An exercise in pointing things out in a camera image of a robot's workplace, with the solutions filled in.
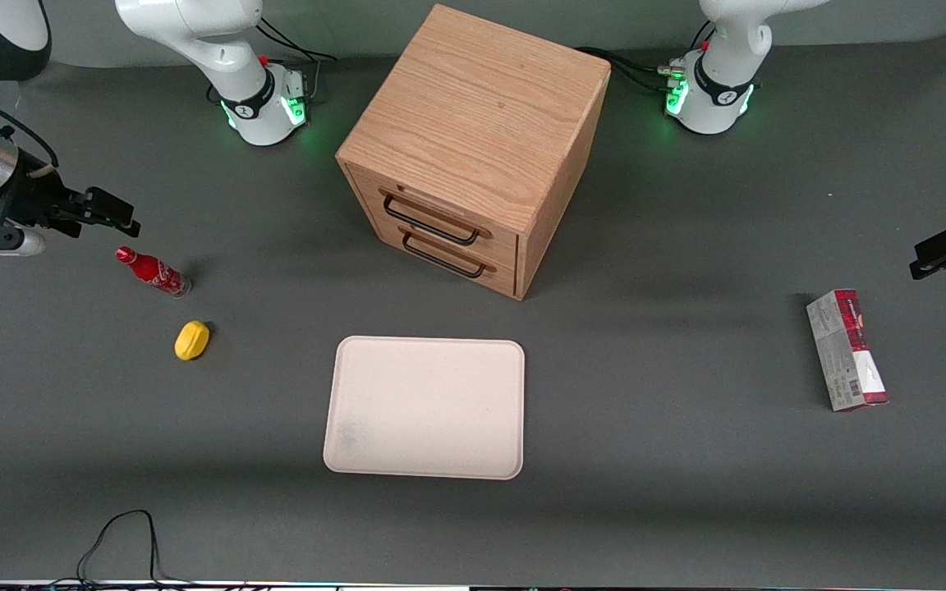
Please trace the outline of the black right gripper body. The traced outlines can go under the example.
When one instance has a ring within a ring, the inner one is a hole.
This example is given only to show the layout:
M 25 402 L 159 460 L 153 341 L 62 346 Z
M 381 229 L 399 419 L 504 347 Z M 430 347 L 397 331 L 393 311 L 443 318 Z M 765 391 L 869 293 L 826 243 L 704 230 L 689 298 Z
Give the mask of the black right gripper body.
M 69 190 L 57 172 L 33 178 L 30 174 L 42 165 L 40 158 L 26 151 L 18 153 L 15 171 L 0 188 L 0 226 L 7 222 L 39 226 L 79 238 L 82 225 L 69 218 L 79 212 L 75 200 L 79 192 Z

